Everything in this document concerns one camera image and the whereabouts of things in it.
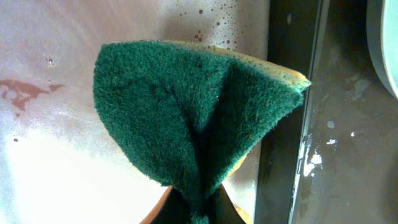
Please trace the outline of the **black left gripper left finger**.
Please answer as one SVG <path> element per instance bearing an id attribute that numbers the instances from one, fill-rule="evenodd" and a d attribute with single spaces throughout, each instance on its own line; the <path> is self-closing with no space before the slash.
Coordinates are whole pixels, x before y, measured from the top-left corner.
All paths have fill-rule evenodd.
<path id="1" fill-rule="evenodd" d="M 189 206 L 182 194 L 168 187 L 140 224 L 187 224 L 190 223 L 189 213 Z"/>

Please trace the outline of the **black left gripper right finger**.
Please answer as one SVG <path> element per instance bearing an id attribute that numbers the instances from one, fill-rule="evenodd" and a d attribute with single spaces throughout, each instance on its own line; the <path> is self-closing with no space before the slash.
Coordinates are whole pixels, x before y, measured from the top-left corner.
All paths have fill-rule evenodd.
<path id="1" fill-rule="evenodd" d="M 208 219 L 210 224 L 252 224 L 252 216 L 231 201 L 223 185 L 208 198 Z"/>

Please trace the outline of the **pale green plate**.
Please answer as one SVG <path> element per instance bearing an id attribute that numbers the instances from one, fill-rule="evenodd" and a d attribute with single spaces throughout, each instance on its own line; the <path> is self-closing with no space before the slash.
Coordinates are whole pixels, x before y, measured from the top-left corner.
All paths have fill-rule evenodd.
<path id="1" fill-rule="evenodd" d="M 366 36 L 373 67 L 397 98 L 397 0 L 368 0 Z"/>

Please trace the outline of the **green and yellow sponge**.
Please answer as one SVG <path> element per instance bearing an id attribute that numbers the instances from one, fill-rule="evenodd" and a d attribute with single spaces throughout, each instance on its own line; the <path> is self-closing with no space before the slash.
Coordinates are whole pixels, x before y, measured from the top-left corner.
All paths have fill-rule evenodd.
<path id="1" fill-rule="evenodd" d="M 299 72 L 233 50 L 138 40 L 100 48 L 93 97 L 129 162 L 178 190 L 190 223 L 210 223 L 208 198 L 309 86 Z"/>

